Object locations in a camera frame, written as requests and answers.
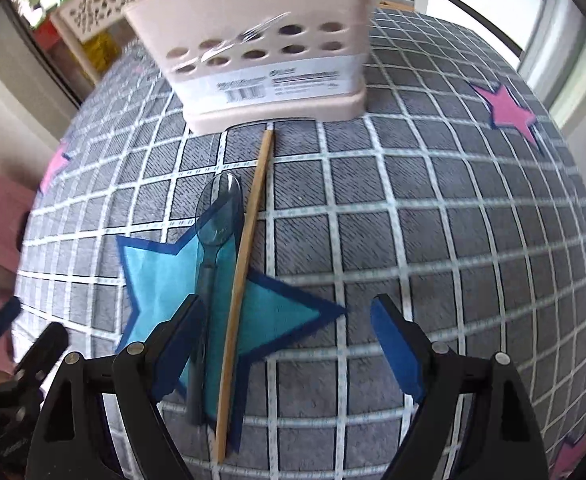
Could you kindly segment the blue tinted clear spoon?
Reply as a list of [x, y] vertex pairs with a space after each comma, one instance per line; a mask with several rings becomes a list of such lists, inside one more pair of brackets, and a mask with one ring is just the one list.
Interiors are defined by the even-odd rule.
[[193, 426], [204, 424], [204, 385], [209, 308], [212, 306], [217, 256], [235, 234], [235, 211], [242, 200], [241, 184], [229, 171], [212, 177], [203, 188], [195, 212], [195, 234], [202, 249], [195, 294], [204, 306], [202, 330], [189, 358], [187, 414]]

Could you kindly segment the pink plastic stool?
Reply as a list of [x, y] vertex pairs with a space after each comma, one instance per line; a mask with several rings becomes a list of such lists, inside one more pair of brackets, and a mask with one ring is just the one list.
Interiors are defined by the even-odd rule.
[[[0, 268], [16, 277], [23, 237], [36, 192], [0, 174]], [[0, 284], [0, 309], [13, 296], [12, 288]], [[9, 328], [0, 336], [0, 372], [14, 369]]]

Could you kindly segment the grey checkered tablecloth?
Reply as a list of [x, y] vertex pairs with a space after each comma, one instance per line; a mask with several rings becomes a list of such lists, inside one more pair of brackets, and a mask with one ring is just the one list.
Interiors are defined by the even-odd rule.
[[[199, 479], [376, 479], [405, 436], [400, 392], [370, 325], [385, 294], [432, 339], [511, 356], [549, 458], [586, 431], [586, 188], [553, 122], [475, 32], [380, 10], [366, 114], [277, 122], [253, 266], [347, 313], [256, 360], [240, 451], [221, 464], [162, 404]], [[28, 219], [13, 329], [50, 322], [84, 356], [111, 354], [132, 312], [118, 237], [173, 243], [218, 171], [253, 178], [264, 126], [198, 136], [141, 44], [64, 136], [69, 165]]]

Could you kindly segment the pink utensil holder caddy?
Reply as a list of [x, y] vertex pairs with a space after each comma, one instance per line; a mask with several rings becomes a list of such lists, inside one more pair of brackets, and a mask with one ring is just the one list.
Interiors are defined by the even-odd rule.
[[139, 0], [125, 15], [195, 134], [363, 114], [373, 0]]

